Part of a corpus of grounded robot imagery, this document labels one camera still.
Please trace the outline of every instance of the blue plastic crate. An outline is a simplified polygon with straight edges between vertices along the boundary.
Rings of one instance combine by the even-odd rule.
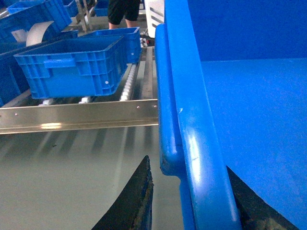
[[[3,0],[3,3],[6,7],[12,6],[13,4],[19,2],[19,0]]]
[[[54,21],[47,29],[44,39],[57,36],[71,23],[62,0],[47,0],[36,6],[18,11],[0,19],[0,39],[3,42],[16,42],[13,31],[29,31],[35,23]]]
[[[33,98],[113,94],[127,69],[122,36],[67,39],[15,58]]]
[[[70,17],[75,17],[78,14],[78,7],[75,0],[63,0],[63,4]]]
[[[140,45],[139,27],[122,28],[115,30],[97,30],[85,36],[92,37],[92,36],[104,36],[104,35],[123,35],[126,41],[127,63],[137,63],[139,61],[142,51]]]
[[[0,107],[29,89],[23,70],[13,55],[61,39],[76,38],[78,31],[62,32],[51,41],[25,47],[25,43],[0,43]]]
[[[185,161],[189,226],[241,228],[226,164],[307,229],[307,5],[169,0],[165,11],[166,25],[156,30],[157,75],[170,81],[159,81],[159,89],[173,93],[165,96],[173,100],[178,140],[160,133],[161,168],[173,172],[182,169],[174,159]],[[161,120],[164,130],[168,121]]]
[[[109,5],[108,0],[99,0],[98,3],[95,6],[95,12],[96,15],[101,16],[107,16],[107,7]]]
[[[15,4],[13,4],[12,6],[9,6],[7,8],[7,10],[10,14],[12,14],[12,13],[16,13],[18,11],[23,11],[23,10],[29,8],[29,7],[36,6],[36,5],[38,5],[42,2],[44,2],[44,0],[19,1]]]

